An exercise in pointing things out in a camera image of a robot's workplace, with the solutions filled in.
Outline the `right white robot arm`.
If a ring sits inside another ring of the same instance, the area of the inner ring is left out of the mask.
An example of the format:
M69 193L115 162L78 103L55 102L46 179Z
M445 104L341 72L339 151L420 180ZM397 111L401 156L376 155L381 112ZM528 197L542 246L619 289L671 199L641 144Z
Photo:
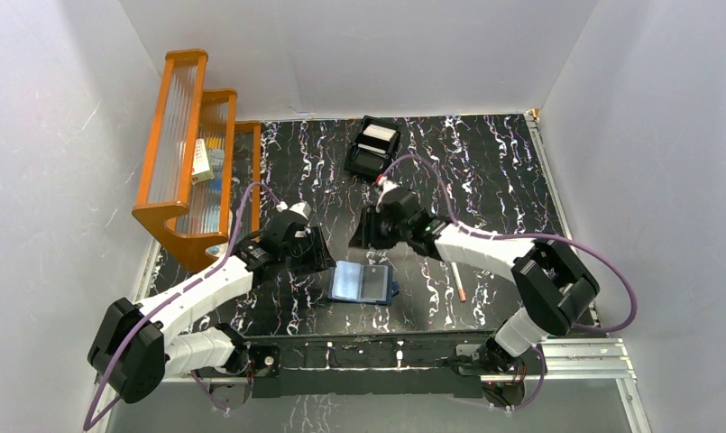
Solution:
M363 207L349 247L385 250L405 243L421 256L467 264L514 283L521 308L479 352L499 373L512 373L524 353L550 336L565 336L599 293L584 263L556 236L481 235L429 213L418 194L396 183L386 180L376 190L378 200Z

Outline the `blue leather card holder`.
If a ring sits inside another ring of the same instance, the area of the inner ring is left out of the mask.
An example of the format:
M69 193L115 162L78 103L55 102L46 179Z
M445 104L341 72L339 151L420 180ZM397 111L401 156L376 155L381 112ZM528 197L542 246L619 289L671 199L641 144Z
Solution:
M389 306L399 292L390 264L339 261L333 270L327 297L337 302Z

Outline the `white orange pen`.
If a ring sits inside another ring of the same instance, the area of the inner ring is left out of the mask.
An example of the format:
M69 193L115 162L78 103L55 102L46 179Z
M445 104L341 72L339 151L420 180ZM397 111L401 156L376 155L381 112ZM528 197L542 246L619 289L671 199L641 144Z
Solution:
M453 277L454 277L454 280L455 280L455 290L456 290L456 293L457 293L457 295L458 295L458 297L459 297L459 299L460 299L461 302L466 302L467 301L467 297L466 297L466 293L465 293L465 290L464 290L463 281L462 281L462 278L461 278L460 271L459 271L459 268L457 266L457 263L450 262L450 269L451 269L451 273L453 274Z

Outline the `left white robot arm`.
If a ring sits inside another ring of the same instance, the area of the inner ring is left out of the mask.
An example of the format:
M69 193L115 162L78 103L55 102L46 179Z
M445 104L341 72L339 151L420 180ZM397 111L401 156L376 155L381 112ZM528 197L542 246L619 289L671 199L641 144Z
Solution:
M88 363L127 403L147 397L163 379L215 368L240 375L257 366L248 340L226 323L186 330L207 313L248 294L283 271L296 276L334 266L306 202L281 207L226 258L177 286L133 304L112 303L87 353Z

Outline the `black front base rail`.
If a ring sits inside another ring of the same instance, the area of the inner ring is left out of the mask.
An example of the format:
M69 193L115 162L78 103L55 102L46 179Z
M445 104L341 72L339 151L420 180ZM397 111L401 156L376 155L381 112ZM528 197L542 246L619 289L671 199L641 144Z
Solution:
M309 394L444 394L501 409L529 404L547 373L542 348L520 357L489 349L487 330L421 333L249 336L241 373L207 367L212 386L243 384L255 399Z

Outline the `white card stack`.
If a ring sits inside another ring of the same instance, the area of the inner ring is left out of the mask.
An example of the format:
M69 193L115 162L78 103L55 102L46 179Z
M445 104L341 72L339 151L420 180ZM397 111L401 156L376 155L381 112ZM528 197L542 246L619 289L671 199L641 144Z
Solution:
M368 124L362 130L364 136L384 142L389 142L397 132L396 128L389 128L378 124Z

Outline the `orange wooden rack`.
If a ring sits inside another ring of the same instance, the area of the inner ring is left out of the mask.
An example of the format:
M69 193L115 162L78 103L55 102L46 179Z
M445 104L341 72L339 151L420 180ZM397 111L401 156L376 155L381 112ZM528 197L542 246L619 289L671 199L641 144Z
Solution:
M250 180L258 180L262 125L236 119L232 88L206 89L208 54L202 49L165 56L158 100L142 164L133 217L182 267L199 272L218 257L231 237L234 216L236 139L248 145ZM207 146L214 178L193 185L190 171L196 139Z

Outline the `black card box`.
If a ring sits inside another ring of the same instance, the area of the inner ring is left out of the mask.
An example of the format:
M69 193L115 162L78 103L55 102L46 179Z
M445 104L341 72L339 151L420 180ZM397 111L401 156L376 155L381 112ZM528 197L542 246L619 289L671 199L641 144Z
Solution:
M389 142L375 140L362 134L362 130L368 124L396 128L398 132ZM366 115L360 123L359 132L347 148L344 161L345 171L365 180L377 180L396 159L400 140L401 131L397 124Z

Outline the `black VIP credit card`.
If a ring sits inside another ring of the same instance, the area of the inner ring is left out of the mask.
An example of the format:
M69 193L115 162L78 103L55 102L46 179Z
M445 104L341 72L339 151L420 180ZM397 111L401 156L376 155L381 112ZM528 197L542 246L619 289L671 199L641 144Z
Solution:
M389 288L389 268L386 265L363 267L361 298L370 301L386 299Z

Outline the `white red small box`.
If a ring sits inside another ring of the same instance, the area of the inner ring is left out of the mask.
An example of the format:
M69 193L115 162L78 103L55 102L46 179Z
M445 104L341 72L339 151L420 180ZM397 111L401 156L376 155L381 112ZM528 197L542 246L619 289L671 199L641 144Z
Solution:
M209 160L207 146L203 139L196 139L194 145L193 162L190 171L190 179L193 185L212 180L214 172Z

